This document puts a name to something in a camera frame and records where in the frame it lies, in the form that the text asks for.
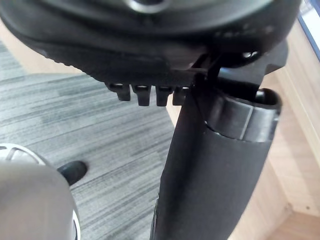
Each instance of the gray fabric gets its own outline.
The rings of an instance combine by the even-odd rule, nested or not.
[[[174,127],[164,107],[118,101],[87,75],[26,75],[0,43],[0,142],[55,167],[89,163],[72,187],[83,240],[147,240]]]

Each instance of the wooden panel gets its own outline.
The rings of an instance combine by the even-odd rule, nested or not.
[[[172,95],[169,96],[167,111],[174,125],[180,109],[180,106],[172,106]],[[266,239],[291,213],[292,208],[267,160],[250,202],[229,240]]]
[[[320,218],[301,213],[289,217],[268,240],[319,240]]]
[[[0,41],[2,41],[23,68],[30,74],[37,73],[82,73],[73,66],[65,66],[47,59],[20,42],[0,19]]]
[[[286,67],[273,75],[285,90],[306,140],[320,165],[320,62],[298,22],[288,36]]]
[[[268,158],[293,210],[320,216],[320,168],[294,114],[280,79],[265,77],[262,87],[278,92],[283,107]]]

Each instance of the screw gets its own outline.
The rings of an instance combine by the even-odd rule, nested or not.
[[[245,59],[249,59],[249,58],[252,58],[254,57],[255,55],[257,55],[258,52],[257,51],[254,51],[254,52],[244,52],[242,54],[242,56],[245,58]]]

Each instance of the light wood surface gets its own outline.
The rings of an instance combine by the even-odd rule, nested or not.
[[[171,121],[174,126],[177,125],[178,117],[180,114],[181,106],[173,106],[172,105],[173,94],[169,95],[168,102],[166,105],[166,110],[171,118]]]
[[[320,62],[298,22],[288,36],[288,45],[286,67],[272,74],[282,85],[320,165]]]
[[[268,240],[320,240],[320,218],[295,213]]]
[[[268,159],[283,191],[299,213],[320,216],[320,168],[280,82],[270,74],[262,87],[281,95],[283,107]]]
[[[31,50],[20,42],[4,25],[0,19],[0,41],[4,43],[7,49],[13,54],[15,59],[23,66],[29,74],[46,73],[66,73],[79,74],[81,70],[73,66],[65,66],[62,63],[56,63],[47,59],[37,52]]]

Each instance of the gray carpet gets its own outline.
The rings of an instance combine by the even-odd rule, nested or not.
[[[0,43],[0,142],[55,167],[89,164],[72,187],[84,240],[147,240],[174,127],[165,108],[120,102],[87,75],[26,75]]]

